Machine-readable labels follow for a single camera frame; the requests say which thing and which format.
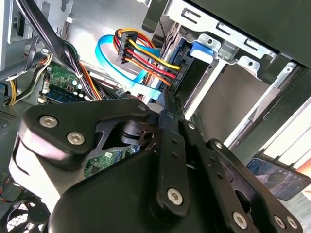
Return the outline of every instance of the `green circuit board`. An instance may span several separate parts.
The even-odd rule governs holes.
[[[90,177],[91,175],[94,175],[95,173],[113,165],[125,156],[133,153],[135,153],[135,150],[133,148],[129,148],[127,150],[106,152],[105,154],[91,158],[86,162],[84,176]]]
[[[57,65],[51,65],[49,67],[51,68],[51,71],[49,72],[50,85],[55,85],[59,88],[67,90],[70,93],[77,91],[77,85],[80,84],[80,81],[78,80],[75,74],[70,73],[66,69]],[[76,85],[72,84],[72,81],[74,80],[77,82]]]

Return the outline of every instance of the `wire bundle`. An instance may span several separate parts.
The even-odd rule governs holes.
[[[141,32],[135,29],[119,29],[116,31],[113,37],[113,45],[117,52],[119,52],[120,44],[121,44],[121,36],[124,32],[135,32],[138,33],[138,41],[143,45],[151,48],[155,48],[154,44]],[[167,86],[171,85],[171,82],[176,77],[178,70],[180,69],[179,66],[171,65],[162,59],[154,56],[153,54],[149,53],[148,51],[140,48],[133,40],[129,40],[130,45],[125,51],[124,59],[128,62],[133,63],[134,65],[140,67],[141,69],[146,70],[150,75],[153,75],[163,81]],[[143,57],[137,54],[140,53],[141,55],[146,56],[150,61],[146,61]],[[157,66],[161,65],[165,67],[168,71],[159,69]]]
[[[21,100],[25,99],[26,97],[28,97],[28,96],[30,96],[32,94],[32,92],[34,91],[35,87],[37,86],[37,84],[38,84],[38,82],[40,80],[40,77],[41,77],[42,73],[50,65],[50,63],[52,61],[52,58],[53,58],[53,54],[49,54],[48,57],[43,62],[43,65],[39,66],[35,70],[33,79],[31,80],[28,88],[25,91],[23,91],[22,93],[20,93],[18,96],[17,96],[16,79],[9,80],[10,86],[11,86],[11,90],[12,90],[12,97],[11,97],[9,103],[8,103],[10,106],[13,106],[13,105],[17,104],[18,102],[20,102]]]
[[[8,200],[6,198],[3,197],[3,188],[6,184],[8,184],[12,179],[12,177],[9,175],[7,178],[5,178],[4,182],[0,185],[0,200],[3,201],[3,202],[6,202],[6,203],[13,203],[15,202],[16,200]]]

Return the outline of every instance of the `silver metal panel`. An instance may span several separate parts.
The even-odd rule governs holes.
[[[148,7],[144,3],[136,0],[75,0],[71,14],[73,23],[69,27],[69,41],[76,47],[81,60],[101,68],[95,56],[95,48],[103,35],[114,34],[115,30],[120,28],[135,28],[152,38],[152,34],[141,29],[147,10]],[[161,18],[161,21],[165,31],[168,31],[172,21],[168,17]],[[162,35],[159,25],[155,34]],[[113,46],[104,45],[102,49],[108,59],[119,66]],[[125,71],[134,75],[140,71],[130,64],[124,67]]]

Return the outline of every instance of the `fan grille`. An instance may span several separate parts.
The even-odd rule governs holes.
[[[24,204],[21,204],[19,207],[18,207],[19,210],[27,210],[26,206]],[[27,221],[27,216],[28,214],[23,214],[23,215],[20,215],[16,218],[13,218],[11,221],[9,221],[7,223],[7,226],[6,228],[8,229],[8,232],[11,231],[15,226],[19,225],[20,223],[24,223]]]

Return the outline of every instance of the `black wire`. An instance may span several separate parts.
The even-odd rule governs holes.
[[[35,57],[35,52],[37,50],[37,43],[38,43],[38,40],[39,40],[39,37],[35,37],[32,44],[31,44],[31,47],[30,47],[30,50],[29,50],[29,53],[28,53],[28,57],[27,57],[27,61],[26,61],[26,66],[25,66],[25,69],[24,69],[24,72],[28,71],[31,66],[33,65],[33,61],[34,61],[34,57]]]
[[[117,44],[117,42],[115,43],[116,44],[116,47],[117,49],[119,50],[120,49],[120,46]],[[160,66],[163,66],[165,67],[167,70],[171,71],[173,74],[176,74],[177,73],[177,70],[176,69],[172,69],[170,67],[168,67],[167,65],[164,65],[162,63],[159,63],[159,61],[156,61],[155,59],[153,59],[151,56],[149,56],[148,54],[142,52],[142,51],[139,51],[138,49],[136,49],[133,45],[128,45],[128,48],[130,48],[131,50],[135,50],[137,52],[140,52],[140,53],[143,53],[143,55],[147,56],[149,59],[151,59],[152,61],[156,62],[157,64],[159,64]]]
[[[69,63],[68,50],[63,41],[55,34],[53,28],[44,17],[34,0],[16,0],[21,13],[29,22],[35,33],[40,37],[48,49],[64,64],[70,71],[73,67]]]
[[[37,69],[35,69],[34,71],[34,75],[33,78],[31,79],[31,82],[29,84],[29,86],[27,87],[26,90],[24,90],[22,93],[20,93],[17,97],[16,97],[16,101],[23,98],[25,95],[27,95],[33,88],[33,86],[35,85],[35,78],[38,74],[38,72],[43,68],[43,66],[39,66]]]
[[[163,27],[163,24],[162,24],[161,20],[159,20],[159,24],[160,24],[160,27],[161,27],[161,30],[162,30],[162,33],[163,33],[163,37],[164,37],[164,39],[166,41],[167,37],[165,35],[164,27]]]
[[[167,76],[167,75],[165,75],[165,74],[162,74],[162,73],[158,72],[157,70],[152,69],[152,68],[149,67],[148,65],[142,63],[140,60],[138,60],[137,58],[135,58],[133,55],[127,54],[126,56],[129,57],[129,58],[131,58],[132,60],[136,61],[137,63],[139,63],[140,65],[142,65],[142,66],[145,67],[146,69],[151,70],[152,72],[156,73],[157,75],[159,75],[159,76],[161,76],[161,77],[163,77],[163,78],[169,80],[170,82],[173,80],[171,77],[169,77],[169,76]]]

